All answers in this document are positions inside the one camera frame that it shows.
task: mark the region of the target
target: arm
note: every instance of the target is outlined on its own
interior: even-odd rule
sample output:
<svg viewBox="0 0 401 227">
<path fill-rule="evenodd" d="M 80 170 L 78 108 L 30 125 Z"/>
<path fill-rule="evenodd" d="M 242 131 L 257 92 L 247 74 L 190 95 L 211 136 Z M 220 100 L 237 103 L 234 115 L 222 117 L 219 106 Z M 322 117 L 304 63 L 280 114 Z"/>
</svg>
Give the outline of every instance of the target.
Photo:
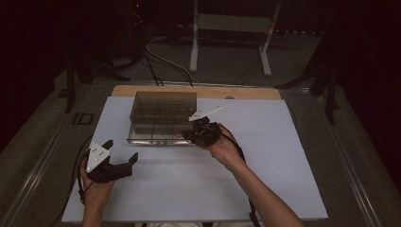
<svg viewBox="0 0 401 227">
<path fill-rule="evenodd" d="M 231 137 L 223 127 L 221 130 Z M 206 149 L 233 173 L 266 226 L 304 226 L 295 213 L 248 168 L 232 142 L 221 136 Z"/>
<path fill-rule="evenodd" d="M 115 181 L 109 183 L 93 183 L 86 174 L 86 162 L 83 160 L 80 165 L 80 176 L 85 188 L 85 208 L 83 212 L 82 227 L 99 227 L 103 217 L 103 210 L 106 207 L 112 192 Z"/>
</svg>

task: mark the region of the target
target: white board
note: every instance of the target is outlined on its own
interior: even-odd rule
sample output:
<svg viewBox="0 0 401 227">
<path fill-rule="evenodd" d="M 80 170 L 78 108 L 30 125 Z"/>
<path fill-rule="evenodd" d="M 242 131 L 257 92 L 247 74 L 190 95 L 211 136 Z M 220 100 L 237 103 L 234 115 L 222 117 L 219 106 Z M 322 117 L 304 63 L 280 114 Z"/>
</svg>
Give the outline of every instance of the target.
<svg viewBox="0 0 401 227">
<path fill-rule="evenodd" d="M 104 220 L 237 221 L 248 220 L 250 205 L 232 174 L 196 147 L 144 147 L 128 144 L 133 97 L 109 97 L 93 142 L 113 139 L 111 164 L 139 160 L 132 176 L 113 188 Z M 284 100 L 199 98 L 198 108 L 222 106 L 212 113 L 235 136 L 247 164 L 302 219 L 327 218 L 297 131 Z M 62 221 L 80 222 L 83 205 L 78 186 Z"/>
</svg>

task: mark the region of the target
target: floor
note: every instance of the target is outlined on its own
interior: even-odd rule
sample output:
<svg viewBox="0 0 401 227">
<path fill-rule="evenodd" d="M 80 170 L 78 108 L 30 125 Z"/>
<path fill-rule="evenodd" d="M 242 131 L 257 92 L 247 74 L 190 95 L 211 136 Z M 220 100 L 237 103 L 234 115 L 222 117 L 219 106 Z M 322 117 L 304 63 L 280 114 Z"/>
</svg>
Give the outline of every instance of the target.
<svg viewBox="0 0 401 227">
<path fill-rule="evenodd" d="M 195 86 L 272 87 L 301 75 L 319 39 L 312 36 L 274 35 L 269 47 L 272 71 L 264 77 L 256 44 L 200 43 Z M 157 56 L 189 67 L 188 39 L 159 38 L 148 45 Z M 183 75 L 154 62 L 154 73 L 165 85 L 188 85 Z M 96 128 L 107 96 L 117 84 L 154 84 L 148 62 L 142 60 L 122 73 L 131 81 L 109 79 L 100 72 L 92 84 L 77 82 L 77 102 L 65 113 L 65 73 L 56 78 L 55 91 L 42 103 L 0 156 L 1 226 L 78 226 L 60 217 L 74 179 L 78 152 Z M 340 110 L 336 125 L 324 117 L 324 96 L 311 96 L 312 80 L 280 91 L 288 103 L 306 157 L 320 189 L 329 218 L 306 220 L 306 226 L 401 226 L 401 196 L 395 189 L 375 149 L 349 105 L 337 89 Z M 93 115 L 91 124 L 78 124 L 77 114 Z M 133 226 L 105 223 L 104 226 Z"/>
</svg>

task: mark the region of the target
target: glass box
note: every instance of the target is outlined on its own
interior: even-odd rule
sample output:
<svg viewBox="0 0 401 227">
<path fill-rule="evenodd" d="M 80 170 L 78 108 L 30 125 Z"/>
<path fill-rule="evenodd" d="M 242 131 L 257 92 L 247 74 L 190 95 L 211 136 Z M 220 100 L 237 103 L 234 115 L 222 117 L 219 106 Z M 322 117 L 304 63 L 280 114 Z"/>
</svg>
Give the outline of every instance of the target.
<svg viewBox="0 0 401 227">
<path fill-rule="evenodd" d="M 192 130 L 188 117 L 196 110 L 196 93 L 137 92 L 127 140 L 143 145 L 188 144 L 181 131 Z"/>
</svg>

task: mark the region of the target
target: hand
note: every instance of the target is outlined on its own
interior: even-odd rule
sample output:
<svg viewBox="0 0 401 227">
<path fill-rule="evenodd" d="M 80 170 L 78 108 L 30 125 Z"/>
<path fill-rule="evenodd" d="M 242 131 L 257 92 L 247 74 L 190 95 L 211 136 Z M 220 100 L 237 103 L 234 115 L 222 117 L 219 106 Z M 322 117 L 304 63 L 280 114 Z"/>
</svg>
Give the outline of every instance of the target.
<svg viewBox="0 0 401 227">
<path fill-rule="evenodd" d="M 223 127 L 223 125 L 219 124 L 219 127 L 223 134 L 234 140 L 233 136 Z M 212 157 L 216 158 L 230 171 L 232 171 L 236 166 L 245 165 L 245 162 L 239 156 L 238 150 L 233 142 L 224 136 L 220 136 L 216 143 L 205 149 L 209 150 Z"/>
<path fill-rule="evenodd" d="M 83 180 L 83 189 L 85 191 L 85 209 L 103 210 L 109 201 L 115 181 L 108 183 L 95 183 L 88 179 L 86 165 L 88 159 L 84 159 L 80 164 L 80 176 Z"/>
</svg>

